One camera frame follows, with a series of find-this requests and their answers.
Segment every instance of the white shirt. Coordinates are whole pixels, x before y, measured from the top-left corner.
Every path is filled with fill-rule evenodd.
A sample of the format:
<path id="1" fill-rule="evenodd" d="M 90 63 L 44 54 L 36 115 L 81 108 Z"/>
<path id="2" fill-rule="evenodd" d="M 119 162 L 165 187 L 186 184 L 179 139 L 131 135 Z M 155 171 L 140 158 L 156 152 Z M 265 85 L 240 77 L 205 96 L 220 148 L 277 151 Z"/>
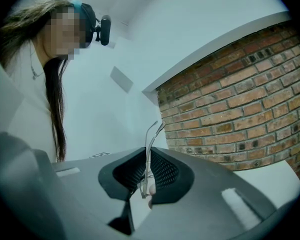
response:
<path id="1" fill-rule="evenodd" d="M 33 79 L 33 67 L 37 75 Z M 24 140 L 32 149 L 43 150 L 57 161 L 46 76 L 32 41 L 25 42 L 6 71 L 0 64 L 0 132 Z"/>

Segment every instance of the brick wall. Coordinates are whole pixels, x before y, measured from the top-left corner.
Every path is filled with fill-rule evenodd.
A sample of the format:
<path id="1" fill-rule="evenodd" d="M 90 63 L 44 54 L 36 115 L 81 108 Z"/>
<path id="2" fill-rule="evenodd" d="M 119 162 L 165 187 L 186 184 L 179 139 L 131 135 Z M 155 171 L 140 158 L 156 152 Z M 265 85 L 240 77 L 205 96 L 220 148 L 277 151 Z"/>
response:
<path id="1" fill-rule="evenodd" d="M 300 37 L 290 21 L 223 47 L 157 91 L 169 149 L 231 170 L 286 160 L 300 178 Z"/>

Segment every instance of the black mesh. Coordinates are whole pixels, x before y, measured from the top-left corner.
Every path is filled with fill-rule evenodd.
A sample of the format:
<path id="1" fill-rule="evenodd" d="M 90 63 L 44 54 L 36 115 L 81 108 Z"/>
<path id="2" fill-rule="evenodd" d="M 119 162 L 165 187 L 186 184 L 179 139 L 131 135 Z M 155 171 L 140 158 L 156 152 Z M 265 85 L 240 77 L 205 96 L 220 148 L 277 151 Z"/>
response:
<path id="1" fill-rule="evenodd" d="M 155 152 L 151 152 L 151 171 L 155 178 L 156 190 L 170 186 L 176 181 L 179 174 L 175 165 Z"/>
<path id="2" fill-rule="evenodd" d="M 113 170 L 113 177 L 129 191 L 134 191 L 146 170 L 146 155 L 144 152 L 134 156 Z"/>

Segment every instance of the long hair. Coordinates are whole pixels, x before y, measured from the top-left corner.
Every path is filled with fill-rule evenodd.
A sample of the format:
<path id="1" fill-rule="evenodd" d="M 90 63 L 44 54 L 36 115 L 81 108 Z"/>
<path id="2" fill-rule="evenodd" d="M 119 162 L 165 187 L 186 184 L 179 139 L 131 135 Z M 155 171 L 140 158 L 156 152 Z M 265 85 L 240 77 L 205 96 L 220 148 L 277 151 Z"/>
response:
<path id="1" fill-rule="evenodd" d="M 26 41 L 33 39 L 51 19 L 52 13 L 73 7 L 67 0 L 46 0 L 8 15 L 0 28 L 0 63 L 5 69 L 10 59 Z M 66 135 L 63 128 L 64 99 L 62 76 L 68 60 L 53 58 L 44 66 L 46 96 L 50 105 L 52 133 L 57 160 L 66 156 Z"/>

